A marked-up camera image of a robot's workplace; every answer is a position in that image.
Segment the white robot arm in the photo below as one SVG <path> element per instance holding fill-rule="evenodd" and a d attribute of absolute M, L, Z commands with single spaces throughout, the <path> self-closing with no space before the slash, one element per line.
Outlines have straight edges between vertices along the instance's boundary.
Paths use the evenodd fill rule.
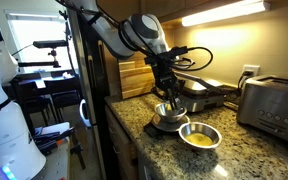
<path fill-rule="evenodd" d="M 95 0 L 58 0 L 63 6 L 82 15 L 88 27 L 99 36 L 110 52 L 127 59 L 142 51 L 152 62 L 155 85 L 166 93 L 166 99 L 176 107 L 173 59 L 163 29 L 152 14 L 134 14 L 114 23 L 99 9 Z M 0 180 L 30 180 L 46 163 L 38 150 L 20 105 L 12 101 L 2 85 L 17 74 L 18 63 L 12 57 L 0 32 Z"/>

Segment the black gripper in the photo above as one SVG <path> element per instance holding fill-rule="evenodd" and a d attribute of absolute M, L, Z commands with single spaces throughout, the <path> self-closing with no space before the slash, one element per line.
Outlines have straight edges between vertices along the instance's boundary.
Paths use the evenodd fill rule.
<path fill-rule="evenodd" d="M 169 64 L 154 63 L 151 65 L 151 69 L 155 79 L 155 84 L 151 92 L 159 95 L 159 90 L 163 91 L 168 95 L 171 109 L 177 110 L 177 104 L 181 104 L 181 92 L 184 81 L 177 79 Z"/>

